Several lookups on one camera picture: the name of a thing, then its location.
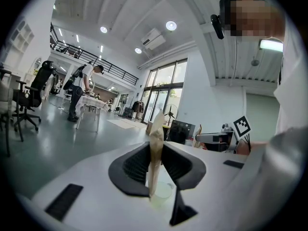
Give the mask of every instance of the fluorescent light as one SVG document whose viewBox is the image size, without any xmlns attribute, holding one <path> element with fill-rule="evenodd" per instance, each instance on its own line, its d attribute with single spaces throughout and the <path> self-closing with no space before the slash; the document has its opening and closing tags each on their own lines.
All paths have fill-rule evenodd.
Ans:
<svg viewBox="0 0 308 231">
<path fill-rule="evenodd" d="M 261 40 L 260 48 L 283 52 L 283 43 L 273 40 L 263 39 Z"/>
<path fill-rule="evenodd" d="M 174 21 L 168 21 L 166 23 L 166 28 L 170 31 L 174 31 L 175 29 L 177 29 L 177 24 Z"/>
<path fill-rule="evenodd" d="M 138 54 L 141 54 L 142 51 L 139 48 L 136 48 L 135 52 L 138 53 Z"/>
<path fill-rule="evenodd" d="M 107 33 L 107 28 L 104 27 L 104 26 L 101 26 L 101 32 L 102 32 L 102 33 Z"/>
</svg>

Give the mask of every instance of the bag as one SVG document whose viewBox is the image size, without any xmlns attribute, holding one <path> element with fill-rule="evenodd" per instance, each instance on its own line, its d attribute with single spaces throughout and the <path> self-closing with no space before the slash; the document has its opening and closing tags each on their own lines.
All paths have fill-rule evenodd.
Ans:
<svg viewBox="0 0 308 231">
<path fill-rule="evenodd" d="M 82 70 L 85 68 L 85 66 L 87 66 L 86 64 L 82 65 L 81 67 L 79 67 L 70 77 L 70 79 L 66 82 L 66 84 L 63 86 L 63 90 L 68 90 L 72 84 L 74 83 L 75 79 L 77 77 L 82 78 Z"/>
</svg>

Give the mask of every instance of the fan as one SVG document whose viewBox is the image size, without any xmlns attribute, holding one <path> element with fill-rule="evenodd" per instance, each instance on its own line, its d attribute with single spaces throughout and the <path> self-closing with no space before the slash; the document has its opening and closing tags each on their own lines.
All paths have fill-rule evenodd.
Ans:
<svg viewBox="0 0 308 231">
<path fill-rule="evenodd" d="M 178 117 L 178 108 L 174 104 L 168 104 L 166 106 L 165 112 L 166 112 L 165 116 L 167 115 L 169 116 L 169 120 L 165 119 L 165 121 L 168 122 L 168 126 L 169 126 L 171 118 L 176 119 Z"/>
</svg>

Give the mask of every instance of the glass door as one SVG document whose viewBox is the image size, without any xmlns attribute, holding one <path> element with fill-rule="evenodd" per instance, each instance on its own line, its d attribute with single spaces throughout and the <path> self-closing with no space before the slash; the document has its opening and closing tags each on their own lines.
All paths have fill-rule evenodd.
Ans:
<svg viewBox="0 0 308 231">
<path fill-rule="evenodd" d="M 168 90 L 153 90 L 150 94 L 150 99 L 146 107 L 143 122 L 153 121 L 160 109 L 164 110 L 167 100 Z"/>
</svg>

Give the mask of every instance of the black office chair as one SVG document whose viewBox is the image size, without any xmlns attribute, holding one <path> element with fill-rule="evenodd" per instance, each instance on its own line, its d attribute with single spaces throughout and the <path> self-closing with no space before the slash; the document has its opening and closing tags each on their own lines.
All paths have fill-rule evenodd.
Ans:
<svg viewBox="0 0 308 231">
<path fill-rule="evenodd" d="M 14 124 L 14 130 L 17 131 L 17 126 L 19 128 L 19 131 L 21 131 L 20 128 L 20 122 L 22 120 L 28 120 L 35 126 L 35 130 L 38 131 L 37 125 L 34 123 L 34 121 L 31 118 L 38 118 L 39 122 L 41 122 L 41 119 L 38 115 L 31 115 L 27 113 L 27 110 L 32 110 L 32 107 L 39 107 L 42 98 L 41 98 L 41 91 L 43 89 L 43 86 L 47 82 L 48 78 L 52 74 L 53 71 L 56 71 L 55 68 L 52 66 L 52 61 L 44 61 L 42 64 L 42 67 L 39 69 L 34 81 L 32 82 L 31 87 L 25 86 L 26 89 L 29 90 L 28 97 L 26 97 L 26 94 L 23 93 L 23 85 L 25 85 L 25 82 L 22 82 L 20 80 L 17 80 L 16 82 L 20 83 L 20 89 L 15 90 L 13 95 L 13 100 L 17 103 L 17 114 L 13 114 L 12 116 L 17 117 L 17 122 Z M 22 111 L 23 107 L 25 108 L 25 112 L 23 114 L 20 114 L 19 111 Z M 22 141 L 24 141 L 22 133 L 20 132 L 20 138 Z"/>
</svg>

